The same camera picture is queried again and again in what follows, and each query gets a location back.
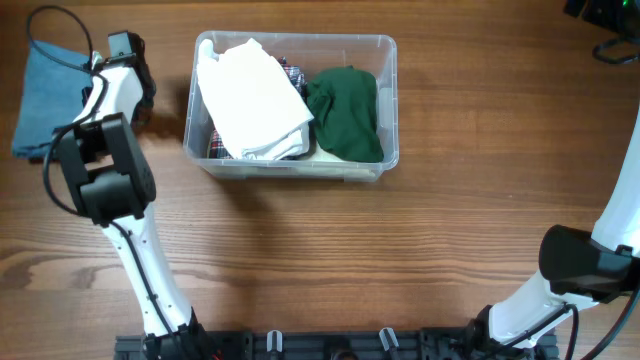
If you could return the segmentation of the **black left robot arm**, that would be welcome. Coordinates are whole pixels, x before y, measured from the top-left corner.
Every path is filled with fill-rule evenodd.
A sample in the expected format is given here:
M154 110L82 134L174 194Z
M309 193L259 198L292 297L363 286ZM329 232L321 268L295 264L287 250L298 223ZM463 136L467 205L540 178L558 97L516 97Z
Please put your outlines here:
M144 359L212 359L211 339L177 286L157 236L155 180L132 125L153 107L155 83L145 43L129 31L108 37L110 55L94 57L82 112L55 137L75 212L102 228L137 297Z

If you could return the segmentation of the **clear plastic storage container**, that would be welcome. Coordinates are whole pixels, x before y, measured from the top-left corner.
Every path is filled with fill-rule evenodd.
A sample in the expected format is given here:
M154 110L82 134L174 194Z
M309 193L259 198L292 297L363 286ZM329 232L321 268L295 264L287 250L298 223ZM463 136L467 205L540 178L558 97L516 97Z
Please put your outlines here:
M351 65L375 76L377 83L377 135L384 159L379 163L306 160L232 160L208 156L214 123L202 100L197 72L193 71L183 148L196 165L219 178L248 177L332 178L344 181L374 182L396 166L400 157L398 120L398 50L395 40L378 34L308 34L273 32L235 32L209 30L196 39L194 56L201 43L218 55L254 39L263 49L297 65L307 78L333 67Z

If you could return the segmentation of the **blue cloth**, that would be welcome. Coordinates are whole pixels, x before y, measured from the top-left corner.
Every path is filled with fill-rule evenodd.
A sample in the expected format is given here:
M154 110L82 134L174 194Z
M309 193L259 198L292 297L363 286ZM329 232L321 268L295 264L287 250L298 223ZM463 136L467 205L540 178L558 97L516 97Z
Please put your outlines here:
M46 42L38 41L30 49L11 147L17 158L44 157L55 133L84 109L82 90L91 85L86 73L56 63L43 52L76 66L88 62L84 54Z

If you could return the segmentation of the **white cloth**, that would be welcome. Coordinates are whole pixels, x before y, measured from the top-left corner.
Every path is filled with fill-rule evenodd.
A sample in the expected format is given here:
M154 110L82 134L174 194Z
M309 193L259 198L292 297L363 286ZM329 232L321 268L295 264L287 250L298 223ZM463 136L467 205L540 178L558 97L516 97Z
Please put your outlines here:
M214 51L198 46L196 74L202 100L224 148L238 160L281 160L310 150L314 119L282 65L251 38Z

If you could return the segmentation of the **cream cloth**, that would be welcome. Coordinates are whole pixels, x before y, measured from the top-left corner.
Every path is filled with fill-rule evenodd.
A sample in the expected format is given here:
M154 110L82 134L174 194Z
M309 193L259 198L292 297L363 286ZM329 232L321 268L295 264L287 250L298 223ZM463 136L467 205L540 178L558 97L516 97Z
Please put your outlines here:
M287 166L233 166L231 159L212 159L213 165L204 169L217 177L320 177L375 181L380 173L359 168L357 163L346 162L314 145L310 152L293 157Z

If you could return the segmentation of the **dark green cloth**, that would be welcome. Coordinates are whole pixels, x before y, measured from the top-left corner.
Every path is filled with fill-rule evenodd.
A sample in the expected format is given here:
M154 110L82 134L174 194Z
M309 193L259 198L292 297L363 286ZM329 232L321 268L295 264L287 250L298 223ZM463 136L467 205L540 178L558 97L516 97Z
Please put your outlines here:
M384 159L377 135L377 83L371 73L352 66L326 69L306 91L313 133L322 150L349 162Z

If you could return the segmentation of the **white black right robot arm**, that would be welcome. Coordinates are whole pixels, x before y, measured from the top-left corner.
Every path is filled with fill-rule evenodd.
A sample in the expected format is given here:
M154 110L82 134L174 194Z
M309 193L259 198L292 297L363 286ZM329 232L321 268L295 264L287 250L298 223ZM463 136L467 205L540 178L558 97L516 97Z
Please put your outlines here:
M573 331L579 313L620 296L628 302L607 334L587 353L599 356L639 303L639 135L632 134L611 198L592 231L555 225L544 235L538 269L513 295L487 307L469 325L467 358L517 358L565 319Z

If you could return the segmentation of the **red navy plaid cloth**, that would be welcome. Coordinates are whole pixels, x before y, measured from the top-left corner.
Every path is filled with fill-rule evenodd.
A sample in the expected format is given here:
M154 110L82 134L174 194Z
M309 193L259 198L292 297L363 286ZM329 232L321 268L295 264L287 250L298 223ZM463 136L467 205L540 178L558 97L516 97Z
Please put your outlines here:
M285 57L280 57L277 59L277 61L281 65L284 73L287 75L290 83L296 89L300 97L302 99L305 99L306 80L305 75L301 71L300 67L296 65L290 65ZM213 159L233 159L233 156L227 151L217 128L214 128L211 133L208 157Z

